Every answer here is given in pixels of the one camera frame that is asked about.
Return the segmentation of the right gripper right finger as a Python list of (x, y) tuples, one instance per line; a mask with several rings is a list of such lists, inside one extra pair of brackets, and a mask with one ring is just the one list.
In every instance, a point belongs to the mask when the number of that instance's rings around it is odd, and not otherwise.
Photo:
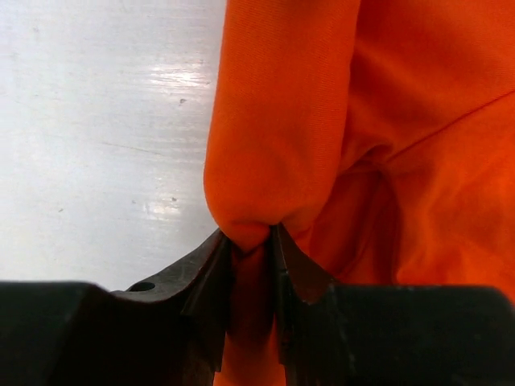
[(347, 285), (270, 234), (289, 385), (511, 385), (514, 308), (483, 285)]

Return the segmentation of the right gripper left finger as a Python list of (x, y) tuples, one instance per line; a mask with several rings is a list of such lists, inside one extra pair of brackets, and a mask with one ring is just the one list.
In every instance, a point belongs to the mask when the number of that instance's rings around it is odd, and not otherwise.
[(1, 284), (4, 385), (210, 385), (221, 369), (231, 245), (198, 248), (124, 291)]

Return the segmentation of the orange t-shirt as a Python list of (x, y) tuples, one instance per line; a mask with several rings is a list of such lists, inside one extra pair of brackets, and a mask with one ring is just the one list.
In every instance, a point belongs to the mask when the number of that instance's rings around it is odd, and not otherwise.
[(264, 244), (514, 295), (514, 4), (230, 1), (204, 168), (235, 244), (218, 385), (282, 385)]

